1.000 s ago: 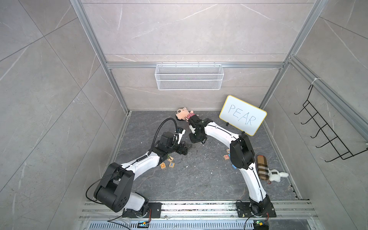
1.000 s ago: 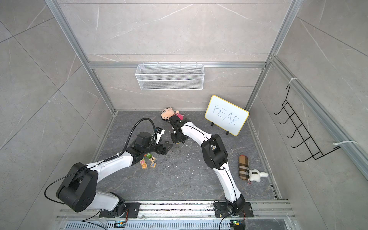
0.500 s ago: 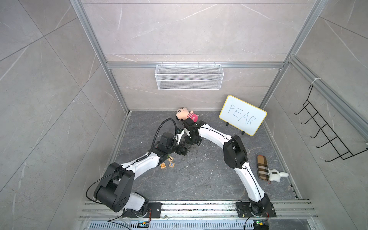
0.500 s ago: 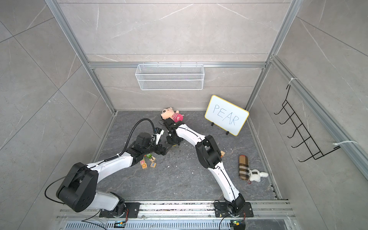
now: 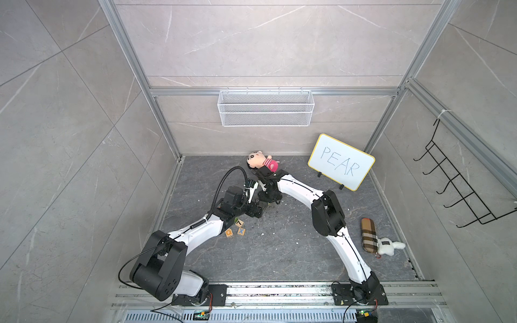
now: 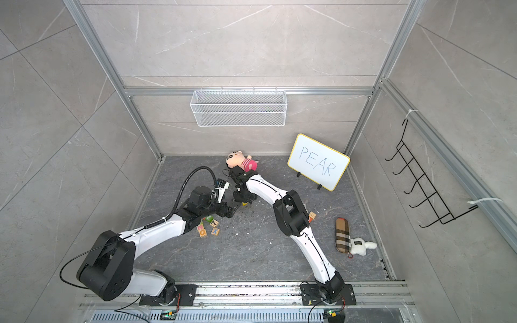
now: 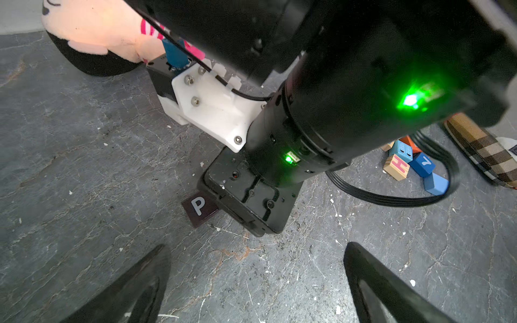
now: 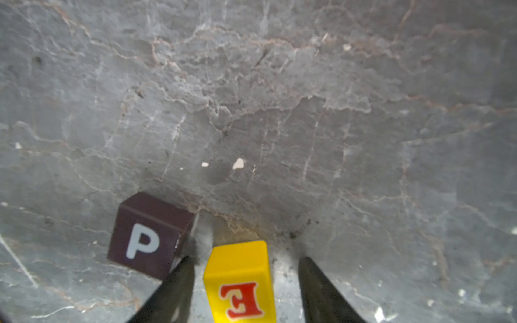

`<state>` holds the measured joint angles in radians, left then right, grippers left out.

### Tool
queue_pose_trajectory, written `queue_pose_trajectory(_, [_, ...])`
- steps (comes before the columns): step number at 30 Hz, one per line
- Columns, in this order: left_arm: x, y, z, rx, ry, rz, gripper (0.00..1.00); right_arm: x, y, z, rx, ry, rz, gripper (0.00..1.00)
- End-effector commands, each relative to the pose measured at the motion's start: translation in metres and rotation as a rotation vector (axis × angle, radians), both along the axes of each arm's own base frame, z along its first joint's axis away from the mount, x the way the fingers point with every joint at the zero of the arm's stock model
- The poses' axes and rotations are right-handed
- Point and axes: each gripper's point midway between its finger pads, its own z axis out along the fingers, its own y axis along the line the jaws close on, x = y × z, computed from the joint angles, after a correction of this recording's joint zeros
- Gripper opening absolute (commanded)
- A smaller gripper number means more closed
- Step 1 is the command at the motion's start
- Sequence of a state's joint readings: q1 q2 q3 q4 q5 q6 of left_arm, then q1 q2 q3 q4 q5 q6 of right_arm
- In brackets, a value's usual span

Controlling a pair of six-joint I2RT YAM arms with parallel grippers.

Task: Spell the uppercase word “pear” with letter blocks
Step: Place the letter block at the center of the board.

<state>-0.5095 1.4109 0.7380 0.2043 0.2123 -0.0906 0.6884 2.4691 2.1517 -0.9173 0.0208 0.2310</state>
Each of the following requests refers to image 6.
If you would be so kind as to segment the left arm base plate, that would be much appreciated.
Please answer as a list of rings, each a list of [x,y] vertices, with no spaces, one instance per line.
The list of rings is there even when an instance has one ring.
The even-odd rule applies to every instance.
[[[197,285],[180,284],[166,286],[159,296],[142,296],[140,306],[192,306],[197,293]]]

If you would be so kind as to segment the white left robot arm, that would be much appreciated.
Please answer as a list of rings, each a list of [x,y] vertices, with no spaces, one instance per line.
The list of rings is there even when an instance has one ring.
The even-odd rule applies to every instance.
[[[103,232],[83,260],[77,280],[104,301],[125,294],[156,297],[161,303],[174,298],[175,281],[167,274],[134,268],[135,260],[155,246],[194,230],[210,215],[230,217],[233,208],[223,199],[230,184],[218,180],[213,189],[196,187],[173,212],[156,222],[120,234]]]

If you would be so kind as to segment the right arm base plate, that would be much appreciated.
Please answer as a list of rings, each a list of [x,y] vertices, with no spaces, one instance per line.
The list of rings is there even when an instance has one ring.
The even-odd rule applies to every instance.
[[[307,283],[304,281],[301,282],[299,287],[304,306],[313,306],[316,304],[344,304],[345,306],[355,306],[357,304],[354,289],[350,284],[345,284],[340,290],[339,295],[335,294],[333,296],[316,283]]]

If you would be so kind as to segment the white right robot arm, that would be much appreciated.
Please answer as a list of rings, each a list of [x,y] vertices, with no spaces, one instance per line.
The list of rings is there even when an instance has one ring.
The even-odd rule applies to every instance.
[[[236,201],[250,203],[258,197],[272,206],[279,229],[293,239],[308,261],[323,299],[337,301],[345,283],[316,241],[299,194],[277,188],[255,170],[245,172],[235,167],[229,169],[229,176],[236,185]]]

